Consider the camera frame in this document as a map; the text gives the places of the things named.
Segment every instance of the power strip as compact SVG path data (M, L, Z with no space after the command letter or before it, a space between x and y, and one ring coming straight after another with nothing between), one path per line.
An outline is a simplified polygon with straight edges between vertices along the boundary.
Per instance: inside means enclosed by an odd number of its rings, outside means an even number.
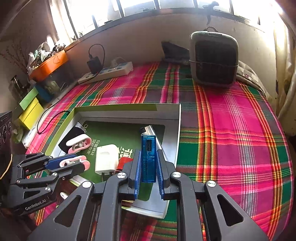
M89 84L100 80L128 75L131 71L133 71L132 62L122 63L115 68L103 68L96 77L94 77L96 74L87 73L78 80L78 84Z

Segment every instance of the usb port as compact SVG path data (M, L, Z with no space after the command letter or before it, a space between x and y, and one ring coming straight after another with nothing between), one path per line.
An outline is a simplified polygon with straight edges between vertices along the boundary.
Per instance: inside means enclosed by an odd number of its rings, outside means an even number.
M146 141L146 148L147 148L147 151L151 151L151 149L152 149L152 141L151 140Z

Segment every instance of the orange tray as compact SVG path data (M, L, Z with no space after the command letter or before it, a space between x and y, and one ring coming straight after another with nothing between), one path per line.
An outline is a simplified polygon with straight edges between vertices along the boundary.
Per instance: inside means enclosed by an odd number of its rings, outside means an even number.
M45 80L53 71L62 66L68 61L66 52L62 50L56 55L50 57L48 60L43 62L37 69L35 69L29 76L31 80L40 82Z

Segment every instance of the pink clip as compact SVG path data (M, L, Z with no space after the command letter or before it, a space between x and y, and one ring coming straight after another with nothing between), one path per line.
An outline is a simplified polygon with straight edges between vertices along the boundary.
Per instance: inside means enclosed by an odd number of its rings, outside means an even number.
M77 157L74 157L74 158L69 158L69 159L65 159L63 161L61 161L59 163L59 166L60 167L64 167L65 164L67 163L67 165L70 165L72 163L75 163L75 161L80 161L81 163L83 163L84 167L85 167L85 171L88 170L91 166L90 162L86 159L86 156L77 156Z
M66 145L71 146L71 148L68 151L68 154L76 153L89 148L91 145L91 138L86 134L82 134L67 141Z

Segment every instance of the bed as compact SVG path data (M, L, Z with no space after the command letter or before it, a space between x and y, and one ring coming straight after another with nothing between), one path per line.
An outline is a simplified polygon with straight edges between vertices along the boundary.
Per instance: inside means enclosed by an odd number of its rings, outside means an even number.
M181 103L177 170L199 182L217 181L270 240L282 232L292 209L293 169L282 128L262 92L240 81L229 89L202 87L188 66L149 63L127 76L76 86L40 129L62 110L121 103ZM27 153L44 152L66 116L37 134ZM36 224L54 208L38 211ZM164 220L123 211L121 240L176 240L176 234L175 201Z

